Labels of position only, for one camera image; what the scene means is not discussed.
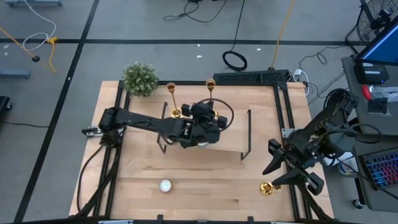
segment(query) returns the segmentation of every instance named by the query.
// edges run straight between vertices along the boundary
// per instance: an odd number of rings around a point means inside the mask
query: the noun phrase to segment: desk
[[[304,86],[288,83],[288,87],[295,125],[304,127],[311,120]],[[118,82],[102,83],[93,124],[98,124],[105,108],[114,106],[117,88]],[[177,85],[175,97],[178,105],[191,105],[208,98],[208,90],[204,85]],[[158,214],[163,214],[165,220],[247,221],[248,216],[253,216],[255,221],[294,221],[288,186],[282,186],[269,197],[259,192],[262,181],[272,181],[285,172],[283,167],[267,176],[261,174],[272,159],[267,150],[268,140],[275,138],[282,142],[273,87],[217,85],[213,97],[229,103],[235,111],[246,113],[251,110],[252,152],[247,158],[241,161],[240,152],[182,149],[178,146],[168,146],[163,154],[156,143],[156,133],[128,128],[121,151],[111,218],[156,220]],[[129,111],[160,117],[164,102],[172,105],[170,93],[161,85],[150,97],[132,98]],[[218,107],[221,105],[215,105],[215,109],[222,110]],[[83,164],[97,150],[99,140],[88,140]],[[81,188],[82,204],[98,186],[103,155],[104,151],[100,152],[86,168]],[[316,172],[325,179],[320,164],[309,172]],[[171,192],[160,192],[162,179],[171,180]],[[100,214],[104,213],[107,194],[107,191],[103,194]],[[299,192],[297,194],[300,200],[302,197]],[[323,192],[314,198],[333,217],[326,184]],[[299,207],[300,216],[304,217],[302,203]],[[70,214],[76,212],[75,193]]]
[[[359,105],[355,109],[358,121],[360,123],[373,124],[378,127],[381,133],[389,136],[398,135],[398,102],[388,103],[387,114],[381,113],[368,113],[368,101],[363,97],[361,86],[359,84],[354,72],[354,60],[351,57],[344,57],[341,59],[343,62],[344,72],[346,74],[349,90],[359,97]],[[398,86],[398,67],[386,66],[390,79],[380,86]],[[361,127],[365,134],[377,134],[375,130],[369,127]]]
[[[373,139],[376,139],[377,136],[369,136],[367,139],[368,141],[373,141]],[[355,159],[357,161],[358,165],[358,171],[361,174],[364,174],[364,169],[361,166],[361,163],[359,161],[359,156],[369,154],[372,152],[377,152],[383,149],[389,149],[392,147],[398,147],[398,142],[396,137],[384,137],[383,140],[378,143],[377,145],[371,145],[371,144],[363,144],[360,142],[355,142],[354,145],[354,150],[353,153],[355,155]],[[378,210],[378,211],[386,211],[386,212],[398,212],[398,207],[397,207],[397,200],[392,198],[391,196],[387,195],[386,193],[382,192],[381,190],[374,190],[372,188],[372,185],[367,182],[366,180],[359,178],[359,183],[360,187],[358,193],[363,196],[365,204],[371,209],[371,210]],[[390,193],[394,195],[398,195],[398,187],[393,187],[386,189]]]

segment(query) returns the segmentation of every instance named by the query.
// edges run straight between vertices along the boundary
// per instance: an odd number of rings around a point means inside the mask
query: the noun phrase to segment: computer monitor
[[[384,83],[389,79],[385,65],[398,65],[398,16],[356,57],[358,82]]]

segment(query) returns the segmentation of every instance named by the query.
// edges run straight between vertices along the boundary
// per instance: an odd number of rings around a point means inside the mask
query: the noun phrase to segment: keyboard
[[[378,187],[386,189],[398,185],[398,148],[368,154],[359,159],[368,177]]]
[[[253,82],[253,83],[286,82],[288,77],[289,77],[288,70],[230,72],[230,73],[215,73],[213,75],[213,79],[216,82]]]

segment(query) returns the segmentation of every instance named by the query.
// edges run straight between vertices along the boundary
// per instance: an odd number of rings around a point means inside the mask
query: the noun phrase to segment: fan
[[[364,44],[372,41],[395,16],[398,16],[398,0],[370,0],[362,5],[356,31]]]

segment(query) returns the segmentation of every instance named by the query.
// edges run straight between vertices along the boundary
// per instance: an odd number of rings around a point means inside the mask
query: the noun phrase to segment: white ball
[[[161,192],[167,193],[172,189],[172,183],[169,180],[162,180],[160,181],[159,189]]]

